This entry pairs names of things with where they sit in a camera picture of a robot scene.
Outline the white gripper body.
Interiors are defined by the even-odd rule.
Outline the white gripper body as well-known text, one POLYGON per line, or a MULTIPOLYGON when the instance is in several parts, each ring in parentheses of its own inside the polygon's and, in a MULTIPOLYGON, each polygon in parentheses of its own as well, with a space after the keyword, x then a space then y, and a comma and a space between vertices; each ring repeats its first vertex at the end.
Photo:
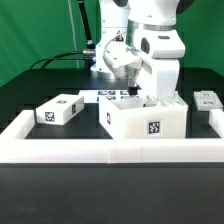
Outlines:
POLYGON ((133 45, 137 50, 136 61, 125 66, 129 77, 152 99, 172 97, 179 76, 179 58, 185 54, 177 31, 138 28, 133 45))

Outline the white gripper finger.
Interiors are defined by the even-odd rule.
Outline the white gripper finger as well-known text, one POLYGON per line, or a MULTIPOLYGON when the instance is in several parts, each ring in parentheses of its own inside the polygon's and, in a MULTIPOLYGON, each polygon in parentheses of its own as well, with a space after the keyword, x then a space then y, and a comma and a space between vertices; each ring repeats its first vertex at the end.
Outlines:
POLYGON ((138 70, 131 66, 127 66, 126 73, 128 75, 128 93, 130 96, 135 96, 138 93, 138 70))

